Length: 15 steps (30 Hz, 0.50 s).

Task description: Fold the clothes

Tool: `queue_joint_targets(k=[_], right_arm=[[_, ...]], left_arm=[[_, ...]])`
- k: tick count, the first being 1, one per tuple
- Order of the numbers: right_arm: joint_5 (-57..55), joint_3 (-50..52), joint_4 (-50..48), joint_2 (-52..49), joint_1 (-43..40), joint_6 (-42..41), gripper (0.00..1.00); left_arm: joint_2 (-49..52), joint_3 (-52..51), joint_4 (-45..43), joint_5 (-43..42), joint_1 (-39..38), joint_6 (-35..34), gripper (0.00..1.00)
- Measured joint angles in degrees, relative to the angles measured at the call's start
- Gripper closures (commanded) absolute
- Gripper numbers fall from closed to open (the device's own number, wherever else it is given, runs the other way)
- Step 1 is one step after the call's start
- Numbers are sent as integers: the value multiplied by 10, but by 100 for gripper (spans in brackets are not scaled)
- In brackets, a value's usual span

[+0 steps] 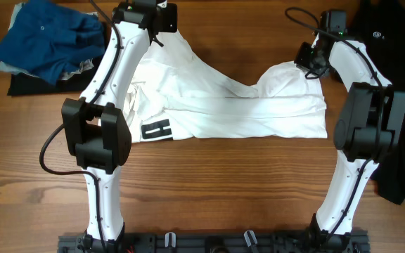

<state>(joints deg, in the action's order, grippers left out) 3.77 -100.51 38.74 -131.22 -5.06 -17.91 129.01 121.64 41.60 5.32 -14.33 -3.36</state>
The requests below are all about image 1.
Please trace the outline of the white t-shirt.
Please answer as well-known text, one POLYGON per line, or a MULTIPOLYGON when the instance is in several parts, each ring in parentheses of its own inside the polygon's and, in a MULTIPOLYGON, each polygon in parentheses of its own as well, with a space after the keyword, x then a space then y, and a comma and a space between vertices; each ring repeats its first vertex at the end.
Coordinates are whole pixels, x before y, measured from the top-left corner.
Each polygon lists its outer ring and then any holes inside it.
POLYGON ((135 143, 187 138, 327 138, 321 83, 293 62, 271 66, 251 86, 202 61, 179 32, 160 34, 124 99, 135 143))

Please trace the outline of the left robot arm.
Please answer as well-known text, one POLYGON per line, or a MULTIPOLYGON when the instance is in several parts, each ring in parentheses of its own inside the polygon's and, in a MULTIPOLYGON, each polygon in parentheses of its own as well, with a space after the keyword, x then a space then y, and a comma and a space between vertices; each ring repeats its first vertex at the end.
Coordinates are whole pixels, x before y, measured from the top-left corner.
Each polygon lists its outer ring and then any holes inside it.
POLYGON ((113 11, 112 23, 91 83, 61 109, 67 147, 84 173, 89 196, 89 225, 77 240, 82 252, 124 250, 120 172, 132 140, 122 109, 135 70, 157 35, 177 31, 177 5, 125 1, 113 11))

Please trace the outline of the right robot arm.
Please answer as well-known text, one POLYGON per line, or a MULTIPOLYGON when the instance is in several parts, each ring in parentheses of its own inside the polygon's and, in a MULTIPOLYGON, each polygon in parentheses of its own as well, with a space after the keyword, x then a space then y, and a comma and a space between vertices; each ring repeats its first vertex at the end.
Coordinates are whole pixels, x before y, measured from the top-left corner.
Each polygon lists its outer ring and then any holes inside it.
POLYGON ((398 146, 405 92, 394 90, 359 41, 318 35, 302 43, 294 62, 307 74, 335 70, 348 92, 334 129, 335 172, 305 240, 312 247, 343 249, 369 178, 398 146))

